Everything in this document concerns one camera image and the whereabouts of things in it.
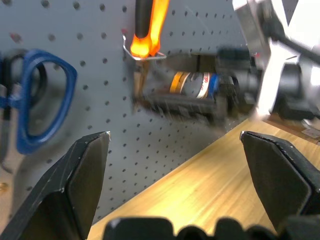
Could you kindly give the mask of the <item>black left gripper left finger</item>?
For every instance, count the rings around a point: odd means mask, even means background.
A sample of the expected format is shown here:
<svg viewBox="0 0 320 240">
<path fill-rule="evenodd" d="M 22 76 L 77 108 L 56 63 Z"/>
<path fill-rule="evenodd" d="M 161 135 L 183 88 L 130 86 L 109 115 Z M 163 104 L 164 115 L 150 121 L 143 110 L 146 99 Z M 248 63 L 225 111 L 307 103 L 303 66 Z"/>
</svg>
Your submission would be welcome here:
<svg viewBox="0 0 320 240">
<path fill-rule="evenodd" d="M 102 192 L 110 132 L 76 140 L 9 220 L 2 240 L 85 240 Z"/>
</svg>

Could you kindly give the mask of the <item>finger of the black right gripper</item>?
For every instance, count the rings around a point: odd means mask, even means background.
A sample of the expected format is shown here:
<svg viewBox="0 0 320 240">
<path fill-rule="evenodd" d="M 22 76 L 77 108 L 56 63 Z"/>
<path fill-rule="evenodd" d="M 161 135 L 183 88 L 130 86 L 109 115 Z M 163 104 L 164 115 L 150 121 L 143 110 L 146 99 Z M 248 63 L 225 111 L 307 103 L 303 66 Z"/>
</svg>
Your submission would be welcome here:
<svg viewBox="0 0 320 240">
<path fill-rule="evenodd" d="M 201 73 L 216 73 L 216 55 L 201 54 L 197 56 L 196 71 Z"/>
<path fill-rule="evenodd" d="M 160 117 L 180 122 L 223 123 L 227 117 L 225 97 L 215 100 L 155 93 L 140 96 L 139 105 Z"/>
</svg>

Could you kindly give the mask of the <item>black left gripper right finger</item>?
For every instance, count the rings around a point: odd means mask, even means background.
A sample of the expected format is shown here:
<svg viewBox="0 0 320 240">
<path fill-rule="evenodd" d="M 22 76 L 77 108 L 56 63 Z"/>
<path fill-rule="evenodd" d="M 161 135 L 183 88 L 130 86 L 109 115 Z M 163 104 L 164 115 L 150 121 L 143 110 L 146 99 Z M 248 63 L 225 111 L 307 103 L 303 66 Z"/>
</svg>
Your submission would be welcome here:
<svg viewBox="0 0 320 240">
<path fill-rule="evenodd" d="M 289 216 L 319 215 L 320 171 L 289 141 L 242 131 L 255 191 L 273 227 Z"/>
</svg>

